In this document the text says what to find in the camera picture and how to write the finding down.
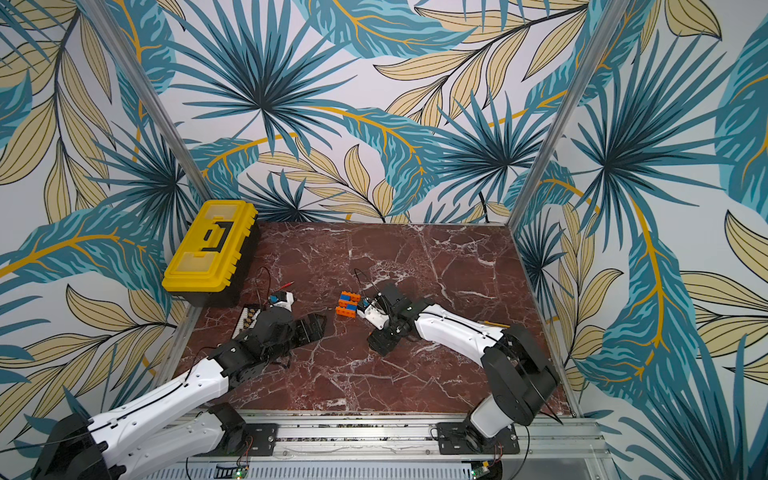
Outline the orange lego brick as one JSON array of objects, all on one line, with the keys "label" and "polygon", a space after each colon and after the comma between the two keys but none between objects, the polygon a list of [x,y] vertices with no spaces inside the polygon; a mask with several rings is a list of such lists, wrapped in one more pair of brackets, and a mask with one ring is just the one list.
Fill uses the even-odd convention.
[{"label": "orange lego brick", "polygon": [[357,307],[354,305],[337,306],[335,312],[339,316],[355,318],[357,316]]},{"label": "orange lego brick", "polygon": [[356,293],[343,291],[340,295],[340,299],[343,301],[358,303],[361,300],[361,296]]}]

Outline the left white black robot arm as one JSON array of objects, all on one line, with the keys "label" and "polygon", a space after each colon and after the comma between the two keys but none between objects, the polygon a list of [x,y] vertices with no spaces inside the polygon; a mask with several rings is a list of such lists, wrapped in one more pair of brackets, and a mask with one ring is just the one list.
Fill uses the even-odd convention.
[{"label": "left white black robot arm", "polygon": [[147,394],[94,417],[73,413],[58,421],[31,478],[141,479],[212,451],[245,456],[255,437],[232,406],[214,405],[184,424],[177,419],[319,341],[327,323],[322,314],[297,319],[288,307],[267,308],[250,328]]}]

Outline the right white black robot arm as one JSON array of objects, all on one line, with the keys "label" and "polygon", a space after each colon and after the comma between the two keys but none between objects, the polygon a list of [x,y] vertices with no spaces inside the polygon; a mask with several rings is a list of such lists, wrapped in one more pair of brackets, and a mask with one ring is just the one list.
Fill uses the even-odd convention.
[{"label": "right white black robot arm", "polygon": [[393,284],[365,300],[358,316],[373,325],[368,344],[380,356],[414,337],[442,345],[482,368],[490,394],[468,414],[464,427],[476,443],[514,424],[530,425],[560,384],[548,355],[520,325],[469,320],[429,299],[412,301]]}]

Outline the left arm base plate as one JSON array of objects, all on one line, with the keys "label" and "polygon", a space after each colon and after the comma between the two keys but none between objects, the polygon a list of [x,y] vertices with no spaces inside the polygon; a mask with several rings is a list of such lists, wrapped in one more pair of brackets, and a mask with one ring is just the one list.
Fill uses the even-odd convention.
[{"label": "left arm base plate", "polygon": [[213,450],[198,457],[269,457],[275,448],[278,428],[276,423],[246,423],[226,430]]}]

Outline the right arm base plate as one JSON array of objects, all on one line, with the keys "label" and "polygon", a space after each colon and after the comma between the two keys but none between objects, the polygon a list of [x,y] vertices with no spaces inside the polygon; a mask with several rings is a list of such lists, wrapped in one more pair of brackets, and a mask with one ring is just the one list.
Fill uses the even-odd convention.
[{"label": "right arm base plate", "polygon": [[467,421],[439,422],[435,438],[441,455],[518,454],[520,446],[512,426],[502,428],[492,437],[484,436]]}]

